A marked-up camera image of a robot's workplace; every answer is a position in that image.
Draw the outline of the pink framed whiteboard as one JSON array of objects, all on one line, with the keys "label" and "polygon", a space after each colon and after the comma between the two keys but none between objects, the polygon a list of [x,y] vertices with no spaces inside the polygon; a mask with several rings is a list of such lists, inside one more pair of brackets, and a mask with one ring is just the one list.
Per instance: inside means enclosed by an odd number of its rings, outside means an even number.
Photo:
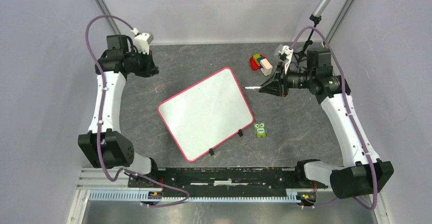
[{"label": "pink framed whiteboard", "polygon": [[229,67],[165,100],[157,111],[188,162],[196,161],[254,122]]}]

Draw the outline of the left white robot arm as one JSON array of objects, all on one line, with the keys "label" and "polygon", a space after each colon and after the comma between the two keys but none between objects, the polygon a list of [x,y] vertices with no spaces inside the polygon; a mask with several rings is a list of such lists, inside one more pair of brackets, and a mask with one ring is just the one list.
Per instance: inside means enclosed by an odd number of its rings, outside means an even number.
[{"label": "left white robot arm", "polygon": [[121,134],[121,96],[127,76],[152,77],[159,73],[150,50],[151,33],[107,36],[107,49],[97,59],[97,97],[93,119],[87,133],[77,143],[92,167],[106,170],[128,168],[141,174],[148,187],[156,186],[160,173],[151,158],[134,151],[133,143]]}]

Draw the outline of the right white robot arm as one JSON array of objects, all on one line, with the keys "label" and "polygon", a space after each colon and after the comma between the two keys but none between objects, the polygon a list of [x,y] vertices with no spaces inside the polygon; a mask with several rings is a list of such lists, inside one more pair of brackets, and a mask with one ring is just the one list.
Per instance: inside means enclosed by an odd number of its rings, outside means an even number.
[{"label": "right white robot arm", "polygon": [[331,187],[339,199],[380,193],[394,173],[393,165],[381,160],[365,135],[347,81],[333,74],[331,51],[322,47],[309,50],[303,71],[289,69],[293,57],[289,46],[280,45],[275,56],[280,62],[259,92],[285,97],[290,89],[308,89],[329,118],[343,159],[342,166],[317,159],[299,161],[295,183],[308,187],[317,181]]}]

